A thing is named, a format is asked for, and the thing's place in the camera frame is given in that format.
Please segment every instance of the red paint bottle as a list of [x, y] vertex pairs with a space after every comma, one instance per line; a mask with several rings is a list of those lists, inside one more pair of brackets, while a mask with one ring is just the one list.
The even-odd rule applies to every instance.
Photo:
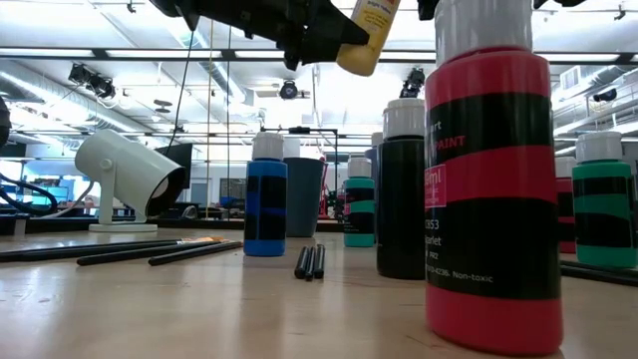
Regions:
[[576, 252], [576, 227], [574, 220], [574, 193], [571, 171], [577, 165], [573, 157], [556, 159], [556, 192], [558, 199], [558, 227], [556, 234], [561, 253]]
[[426, 316], [474, 349], [562, 341], [547, 62], [526, 0], [443, 0], [426, 84]]

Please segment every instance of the pink label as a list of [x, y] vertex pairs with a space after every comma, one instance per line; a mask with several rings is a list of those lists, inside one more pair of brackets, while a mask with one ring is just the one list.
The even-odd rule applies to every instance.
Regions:
[[446, 196], [446, 165], [427, 169], [425, 183], [426, 209], [446, 206], [448, 203]]

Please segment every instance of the desk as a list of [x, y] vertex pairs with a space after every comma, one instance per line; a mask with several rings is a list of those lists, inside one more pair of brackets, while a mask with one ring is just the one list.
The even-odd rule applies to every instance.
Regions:
[[[224, 235], [241, 231], [52, 233], [0, 249], [58, 243]], [[241, 251], [150, 267], [132, 260], [78, 267], [73, 260], [0, 264], [3, 359], [496, 358], [426, 328], [424, 284], [380, 277], [374, 249], [344, 248], [341, 234], [289, 239], [287, 255]], [[293, 279], [303, 245], [323, 243], [326, 278]], [[550, 358], [635, 359], [638, 289], [564, 278], [565, 340]]]

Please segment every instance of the computer monitor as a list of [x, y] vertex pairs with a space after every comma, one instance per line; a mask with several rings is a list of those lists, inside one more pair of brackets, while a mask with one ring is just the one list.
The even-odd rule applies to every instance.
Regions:
[[192, 144], [173, 145], [168, 148], [156, 149], [157, 152], [166, 156], [171, 161], [186, 169], [186, 177], [183, 180], [182, 188], [190, 188], [190, 167], [192, 165]]

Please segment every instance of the white bottle cap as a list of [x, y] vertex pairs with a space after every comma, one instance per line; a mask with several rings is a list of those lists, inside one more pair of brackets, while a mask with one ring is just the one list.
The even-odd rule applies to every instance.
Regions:
[[622, 160], [622, 135], [599, 132], [581, 135], [576, 142], [576, 159], [580, 164], [598, 160]]
[[283, 160], [283, 136], [258, 133], [252, 139], [252, 159]]
[[348, 161], [348, 178], [372, 176], [372, 162], [365, 158], [352, 158]]
[[372, 134], [372, 147], [376, 147], [383, 143], [383, 133]]
[[573, 157], [556, 158], [556, 178], [571, 179], [571, 170], [577, 165]]
[[426, 135], [426, 102], [399, 99], [388, 103], [383, 112], [383, 138]]
[[532, 48], [528, 0], [442, 0], [435, 24], [438, 65], [480, 49]]

